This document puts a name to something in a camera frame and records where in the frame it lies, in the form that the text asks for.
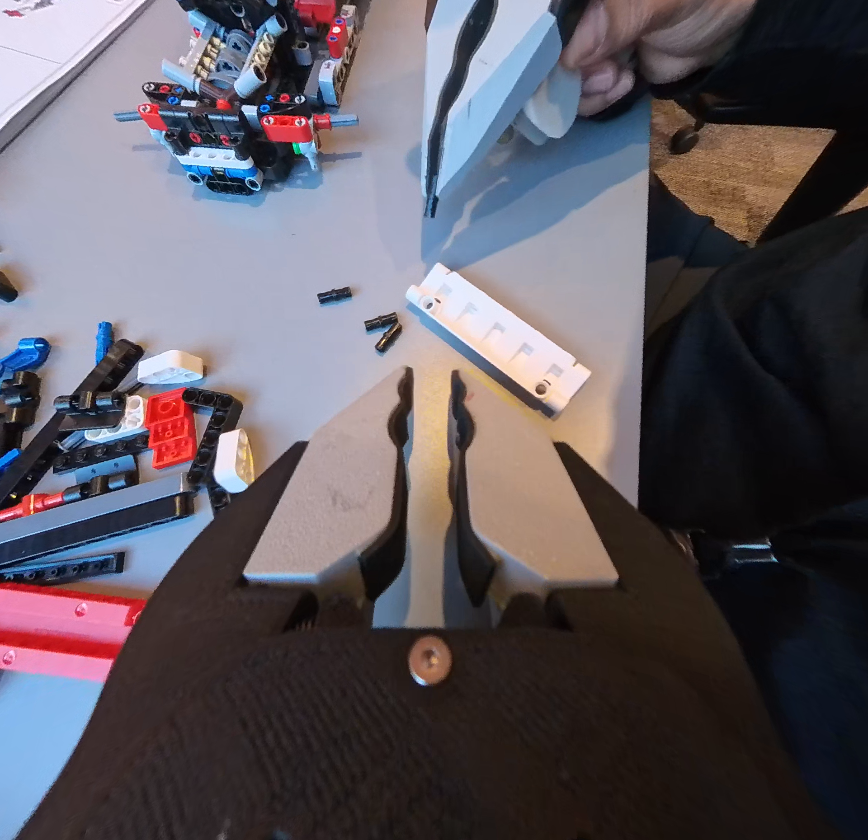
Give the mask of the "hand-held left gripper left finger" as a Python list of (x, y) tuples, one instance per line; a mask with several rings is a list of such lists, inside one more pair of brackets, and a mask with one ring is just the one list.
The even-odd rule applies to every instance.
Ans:
[(375, 601), (396, 580), (412, 401), (413, 370), (400, 367), (312, 435), (246, 564), (248, 582)]

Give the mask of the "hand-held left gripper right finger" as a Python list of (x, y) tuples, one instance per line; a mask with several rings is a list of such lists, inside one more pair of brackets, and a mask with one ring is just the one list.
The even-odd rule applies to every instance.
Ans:
[(461, 371), (450, 378), (450, 499), (473, 607), (619, 580), (552, 440)]

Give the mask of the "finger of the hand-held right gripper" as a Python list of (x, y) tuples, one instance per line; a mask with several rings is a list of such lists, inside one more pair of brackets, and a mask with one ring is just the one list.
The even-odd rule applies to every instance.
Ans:
[(467, 158), (460, 135), (460, 97), (472, 57), (491, 28), (493, 0), (427, 0), (423, 173), (425, 198), (445, 196)]
[(550, 0), (493, 0), (491, 28), (472, 57), (460, 97), (460, 135), (467, 154), (445, 196), (427, 198), (427, 215), (484, 157), (553, 67), (557, 33)]

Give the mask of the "white long toy panel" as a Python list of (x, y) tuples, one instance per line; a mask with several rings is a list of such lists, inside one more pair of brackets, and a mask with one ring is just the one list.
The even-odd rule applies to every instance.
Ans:
[(440, 263), (407, 289), (406, 298), (553, 415), (591, 378), (574, 355)]

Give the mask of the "pile of mixed toy bricks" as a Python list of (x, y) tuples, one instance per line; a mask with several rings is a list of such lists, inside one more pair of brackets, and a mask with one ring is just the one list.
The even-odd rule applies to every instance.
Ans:
[(254, 480), (243, 402), (190, 381), (199, 357), (142, 360), (125, 339), (73, 392), (2, 477), (2, 585), (67, 589), (123, 574), (127, 553), (92, 546), (213, 514)]

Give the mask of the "grey desk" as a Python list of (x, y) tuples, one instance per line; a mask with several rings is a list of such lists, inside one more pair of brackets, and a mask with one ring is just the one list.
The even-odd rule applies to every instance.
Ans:
[[(202, 357), (205, 387), (244, 403), (261, 473), (401, 365), (414, 369), (408, 566), (374, 623), (471, 625), (450, 585), (447, 411), (454, 369), (475, 370), (406, 303), (442, 261), (591, 369), (551, 420), (482, 374), (507, 405), (578, 452), (636, 503), (645, 315), (650, 103), (582, 122), (536, 148), (517, 138), (422, 215), (419, 148), (426, 0), (369, 0), (344, 92), (355, 128), (327, 133), (320, 173), (299, 168), (255, 197), (195, 188), (140, 123), (160, 61), (187, 50), (174, 0), (156, 0), (2, 153), (2, 269), (20, 291), (2, 307), (2, 350), (41, 336), (42, 409), (94, 367), (113, 323), (148, 356)], [(318, 292), (350, 286), (351, 300)], [(395, 312), (403, 332), (363, 322)]]

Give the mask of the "person's right hand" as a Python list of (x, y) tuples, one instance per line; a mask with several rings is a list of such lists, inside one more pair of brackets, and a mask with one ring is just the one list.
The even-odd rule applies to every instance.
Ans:
[(560, 59), (581, 79), (578, 115), (618, 102), (637, 74), (650, 84), (670, 84), (714, 65), (757, 1), (590, 0)]

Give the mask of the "partly built toy car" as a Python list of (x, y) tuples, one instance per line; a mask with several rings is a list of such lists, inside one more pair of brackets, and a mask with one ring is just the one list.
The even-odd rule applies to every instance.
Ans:
[(117, 112), (143, 122), (190, 183), (250, 196), (306, 161), (320, 137), (357, 126), (340, 111), (362, 29), (358, 0), (175, 0), (189, 51), (164, 60), (144, 103)]

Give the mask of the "red long toy panel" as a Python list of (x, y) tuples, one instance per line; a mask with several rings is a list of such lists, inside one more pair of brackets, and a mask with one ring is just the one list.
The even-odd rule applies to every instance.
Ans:
[(104, 683), (145, 599), (1, 586), (1, 671)]

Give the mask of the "blue curved toy panel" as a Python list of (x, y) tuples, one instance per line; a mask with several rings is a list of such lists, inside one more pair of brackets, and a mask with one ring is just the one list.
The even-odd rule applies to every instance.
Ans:
[(18, 371), (33, 371), (47, 361), (51, 344), (45, 338), (21, 338), (16, 348), (1, 357), (1, 379), (10, 378)]

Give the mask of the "thick building instruction booklet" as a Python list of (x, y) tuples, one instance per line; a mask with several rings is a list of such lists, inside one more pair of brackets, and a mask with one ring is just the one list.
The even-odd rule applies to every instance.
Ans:
[(153, 0), (1, 0), (1, 148)]

